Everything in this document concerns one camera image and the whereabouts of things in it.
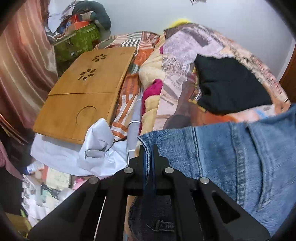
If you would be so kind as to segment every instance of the satin curtain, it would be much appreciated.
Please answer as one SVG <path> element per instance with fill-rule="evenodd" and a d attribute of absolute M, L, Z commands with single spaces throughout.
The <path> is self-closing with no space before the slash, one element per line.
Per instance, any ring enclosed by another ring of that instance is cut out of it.
<path fill-rule="evenodd" d="M 0 125 L 10 136 L 27 142 L 28 129 L 57 79 L 40 0 L 27 0 L 0 36 Z"/>

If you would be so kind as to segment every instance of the brown wooden furniture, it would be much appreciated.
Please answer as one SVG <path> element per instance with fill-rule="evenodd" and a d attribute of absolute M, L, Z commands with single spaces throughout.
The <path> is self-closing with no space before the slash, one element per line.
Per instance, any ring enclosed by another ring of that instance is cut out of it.
<path fill-rule="evenodd" d="M 135 47 L 83 53 L 48 95 L 33 127 L 37 133 L 82 144 L 98 119 L 111 122 Z"/>
<path fill-rule="evenodd" d="M 296 48 L 279 83 L 287 93 L 290 101 L 296 102 Z"/>

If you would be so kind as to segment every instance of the flower-shaped cutout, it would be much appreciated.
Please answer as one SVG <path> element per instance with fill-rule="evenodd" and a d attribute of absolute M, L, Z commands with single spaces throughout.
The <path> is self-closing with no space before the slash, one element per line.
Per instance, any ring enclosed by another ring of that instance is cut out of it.
<path fill-rule="evenodd" d="M 95 56 L 94 59 L 92 59 L 92 61 L 98 62 L 100 59 L 105 59 L 106 58 L 106 54 L 101 54 L 100 56 Z"/>
<path fill-rule="evenodd" d="M 91 69 L 87 69 L 87 71 L 86 72 L 82 72 L 82 73 L 80 73 L 80 77 L 78 78 L 78 80 L 87 80 L 87 76 L 88 77 L 92 77 L 93 75 L 94 75 L 94 72 L 96 71 L 96 69 L 93 69 L 93 70 L 91 70 Z"/>

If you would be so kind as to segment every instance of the blue jeans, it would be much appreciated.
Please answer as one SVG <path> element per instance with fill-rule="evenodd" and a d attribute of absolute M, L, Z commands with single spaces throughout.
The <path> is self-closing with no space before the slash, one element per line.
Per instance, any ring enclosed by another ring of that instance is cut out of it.
<path fill-rule="evenodd" d="M 254 123 L 219 123 L 153 131 L 139 137 L 187 177 L 209 177 L 264 225 L 272 236 L 296 202 L 296 105 Z M 155 196 L 151 182 L 129 213 L 137 240 L 174 240 L 169 196 Z"/>

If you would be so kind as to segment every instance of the crumpled white bag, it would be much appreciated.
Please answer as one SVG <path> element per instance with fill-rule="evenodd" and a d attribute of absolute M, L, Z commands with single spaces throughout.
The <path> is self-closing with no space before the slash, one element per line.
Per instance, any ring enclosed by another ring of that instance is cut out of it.
<path fill-rule="evenodd" d="M 113 142 L 108 123 L 99 119 L 86 133 L 77 165 L 100 179 L 127 167 L 126 141 Z"/>
<path fill-rule="evenodd" d="M 82 146 L 36 133 L 31 156 L 60 172 L 102 179 L 128 165 L 126 141 L 113 141 L 108 123 L 101 118 L 88 129 Z"/>

